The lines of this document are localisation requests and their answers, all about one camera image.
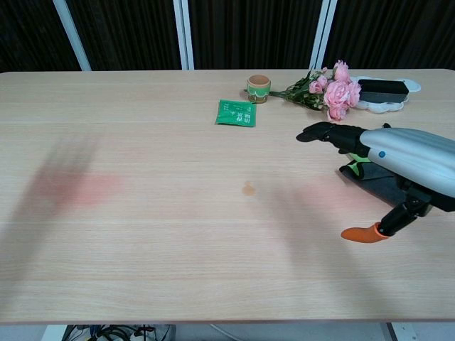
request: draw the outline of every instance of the black curtain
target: black curtain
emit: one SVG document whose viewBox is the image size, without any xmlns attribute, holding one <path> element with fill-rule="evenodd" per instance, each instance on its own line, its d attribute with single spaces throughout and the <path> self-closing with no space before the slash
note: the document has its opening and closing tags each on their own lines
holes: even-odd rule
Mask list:
<svg viewBox="0 0 455 341">
<path fill-rule="evenodd" d="M 1 0 L 0 48 L 0 72 L 80 70 L 52 0 Z"/>
<path fill-rule="evenodd" d="M 171 0 L 67 0 L 92 70 L 181 69 Z"/>
<path fill-rule="evenodd" d="M 321 3 L 190 0 L 195 68 L 307 68 Z"/>
<path fill-rule="evenodd" d="M 455 1 L 338 0 L 323 64 L 455 70 Z"/>
</svg>

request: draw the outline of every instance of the ceramic cup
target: ceramic cup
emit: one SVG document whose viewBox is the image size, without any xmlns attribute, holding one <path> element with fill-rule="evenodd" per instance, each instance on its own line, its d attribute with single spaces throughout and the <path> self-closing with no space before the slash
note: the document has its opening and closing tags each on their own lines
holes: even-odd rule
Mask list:
<svg viewBox="0 0 455 341">
<path fill-rule="evenodd" d="M 270 79 L 264 75 L 253 75 L 248 78 L 247 91 L 248 99 L 254 103 L 264 103 L 270 92 Z"/>
</svg>

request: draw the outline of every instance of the green sachet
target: green sachet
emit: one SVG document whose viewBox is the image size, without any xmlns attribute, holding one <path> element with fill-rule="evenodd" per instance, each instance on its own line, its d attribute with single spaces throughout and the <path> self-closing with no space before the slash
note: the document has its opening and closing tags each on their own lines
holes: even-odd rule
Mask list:
<svg viewBox="0 0 455 341">
<path fill-rule="evenodd" d="M 256 105 L 251 102 L 237 102 L 220 99 L 217 124 L 234 124 L 236 126 L 256 125 Z"/>
</svg>

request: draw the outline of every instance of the table surface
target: table surface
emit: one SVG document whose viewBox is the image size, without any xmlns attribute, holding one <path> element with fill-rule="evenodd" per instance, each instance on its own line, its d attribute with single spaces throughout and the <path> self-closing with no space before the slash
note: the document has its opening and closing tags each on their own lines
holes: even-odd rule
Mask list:
<svg viewBox="0 0 455 341">
<path fill-rule="evenodd" d="M 269 98 L 257 126 L 215 125 L 264 73 L 0 75 L 0 322 L 455 318 L 455 215 L 393 238 L 340 238 L 390 206 L 344 180 L 324 114 Z M 455 72 L 353 70 L 422 85 L 399 112 L 344 124 L 455 138 Z"/>
</svg>

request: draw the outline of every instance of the robotic hand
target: robotic hand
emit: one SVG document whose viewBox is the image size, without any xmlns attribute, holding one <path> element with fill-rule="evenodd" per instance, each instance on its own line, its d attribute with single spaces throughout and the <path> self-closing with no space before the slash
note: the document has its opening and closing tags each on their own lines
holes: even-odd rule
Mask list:
<svg viewBox="0 0 455 341">
<path fill-rule="evenodd" d="M 433 206 L 455 211 L 455 141 L 403 128 L 366 130 L 319 122 L 297 136 L 300 142 L 327 141 L 339 153 L 355 153 L 393 172 L 406 200 L 369 228 L 345 229 L 341 236 L 362 243 L 387 239 Z"/>
</svg>

